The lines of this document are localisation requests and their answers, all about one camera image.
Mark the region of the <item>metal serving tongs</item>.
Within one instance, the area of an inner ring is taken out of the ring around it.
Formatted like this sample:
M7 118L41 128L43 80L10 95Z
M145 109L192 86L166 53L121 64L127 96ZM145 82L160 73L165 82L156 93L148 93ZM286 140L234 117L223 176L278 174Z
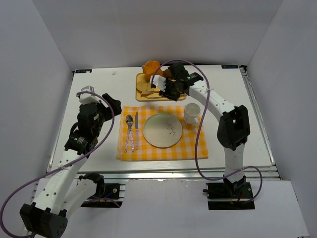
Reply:
M159 99L161 96L159 95L159 91L142 91L140 93L141 98L145 99Z

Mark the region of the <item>sliced toast bread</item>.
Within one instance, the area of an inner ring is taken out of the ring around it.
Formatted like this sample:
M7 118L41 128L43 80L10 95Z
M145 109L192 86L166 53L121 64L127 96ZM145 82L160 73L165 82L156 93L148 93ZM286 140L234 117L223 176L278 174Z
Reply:
M151 84L142 79L137 82L136 89L141 93L142 91L160 91L158 88L152 88Z

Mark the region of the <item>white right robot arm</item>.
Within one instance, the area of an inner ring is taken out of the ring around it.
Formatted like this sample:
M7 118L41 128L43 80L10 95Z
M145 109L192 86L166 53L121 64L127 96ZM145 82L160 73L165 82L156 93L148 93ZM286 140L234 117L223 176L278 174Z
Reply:
M245 144L250 135L248 110L245 106L236 106L215 92L201 69L189 73L184 67L184 60L170 60L168 67L171 76L154 74L150 78L153 88L159 88L159 95L178 101L186 94L202 105L218 121L217 139L224 148L225 172L221 180L231 193L236 193L246 183L243 166Z

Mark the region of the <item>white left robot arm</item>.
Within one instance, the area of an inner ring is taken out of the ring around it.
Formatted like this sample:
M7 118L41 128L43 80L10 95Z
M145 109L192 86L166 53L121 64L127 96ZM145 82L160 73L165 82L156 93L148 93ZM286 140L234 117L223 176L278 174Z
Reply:
M103 104L96 94L78 94L81 103L77 122L72 126L58 172L50 178L32 204L24 204L20 216L26 229L45 238L59 238L66 230L68 218L88 198L101 198L105 193L103 176L88 173L69 191L79 169L87 162L96 148L103 123L114 121L121 114L121 102L105 93Z

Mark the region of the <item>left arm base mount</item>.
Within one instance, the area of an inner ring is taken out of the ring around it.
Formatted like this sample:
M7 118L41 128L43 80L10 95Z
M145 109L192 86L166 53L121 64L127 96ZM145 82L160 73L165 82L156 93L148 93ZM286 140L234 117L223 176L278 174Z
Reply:
M83 208L120 208L122 205L120 195L121 184L119 183L107 183L104 176L98 173L87 173L84 176L80 176L78 183L84 180L91 180L97 184L96 192L83 202L81 207Z

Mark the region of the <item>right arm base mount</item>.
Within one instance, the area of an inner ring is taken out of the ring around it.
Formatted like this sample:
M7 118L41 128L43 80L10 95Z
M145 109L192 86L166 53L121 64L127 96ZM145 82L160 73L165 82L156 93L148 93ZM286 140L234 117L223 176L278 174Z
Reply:
M229 210L255 210L251 184L246 181L246 176L234 183L228 178L223 182L206 184L203 193L207 195L208 209L210 211Z

